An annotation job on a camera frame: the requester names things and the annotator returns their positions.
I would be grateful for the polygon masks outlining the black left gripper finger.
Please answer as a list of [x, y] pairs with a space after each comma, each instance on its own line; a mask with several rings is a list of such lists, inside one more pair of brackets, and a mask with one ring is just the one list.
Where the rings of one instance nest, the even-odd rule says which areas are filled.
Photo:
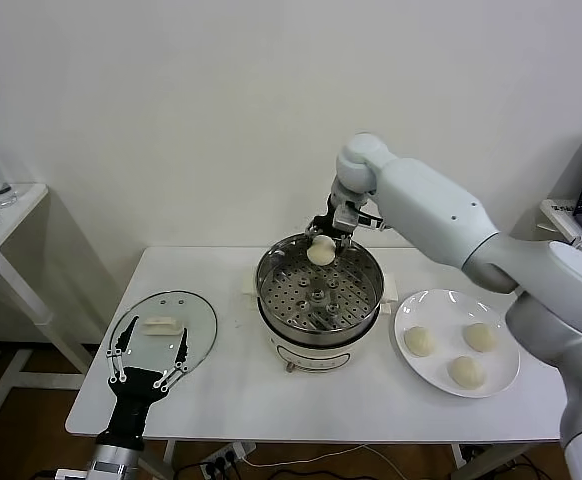
[[122, 357], [123, 354], [128, 351], [128, 346], [136, 323], [136, 315], [125, 315], [115, 324], [106, 350], [109, 384], [124, 383], [127, 380], [127, 376], [124, 373]]
[[188, 330], [187, 328], [184, 328], [182, 332], [182, 338], [180, 340], [180, 344], [175, 356], [174, 364], [164, 373], [164, 375], [159, 380], [153, 384], [155, 389], [170, 389], [185, 375], [187, 371], [185, 362], [188, 355], [187, 337]]

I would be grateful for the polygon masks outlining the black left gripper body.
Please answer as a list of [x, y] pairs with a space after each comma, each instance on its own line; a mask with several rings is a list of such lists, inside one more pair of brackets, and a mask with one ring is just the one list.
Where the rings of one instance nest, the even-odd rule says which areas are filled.
[[160, 387], [154, 387], [162, 374], [137, 367], [125, 367], [123, 373], [126, 376], [124, 382], [109, 383], [116, 402], [108, 426], [98, 435], [98, 444], [143, 448], [149, 409], [167, 395]]

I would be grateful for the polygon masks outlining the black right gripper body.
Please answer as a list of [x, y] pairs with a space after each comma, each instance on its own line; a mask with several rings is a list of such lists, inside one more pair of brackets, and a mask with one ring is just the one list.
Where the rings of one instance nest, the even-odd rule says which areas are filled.
[[321, 220], [322, 233], [320, 235], [327, 236], [334, 241], [339, 241], [342, 235], [350, 235], [352, 237], [353, 233], [351, 231], [342, 230], [334, 226], [334, 218], [336, 208], [333, 206], [331, 197], [327, 199], [327, 212], [324, 215], [317, 215]]

